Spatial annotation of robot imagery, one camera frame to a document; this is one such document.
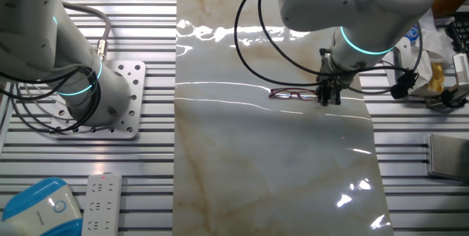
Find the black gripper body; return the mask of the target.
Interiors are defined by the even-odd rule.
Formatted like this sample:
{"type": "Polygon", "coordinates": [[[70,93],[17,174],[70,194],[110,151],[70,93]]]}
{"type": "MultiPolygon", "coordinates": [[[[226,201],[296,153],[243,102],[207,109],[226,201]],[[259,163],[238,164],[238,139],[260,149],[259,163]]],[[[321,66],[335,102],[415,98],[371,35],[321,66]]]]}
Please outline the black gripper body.
{"type": "Polygon", "coordinates": [[[342,91],[347,89],[352,84],[352,78],[349,76],[320,76],[317,79],[319,85],[317,86],[317,92],[326,92],[326,88],[330,87],[332,92],[342,91]]]}

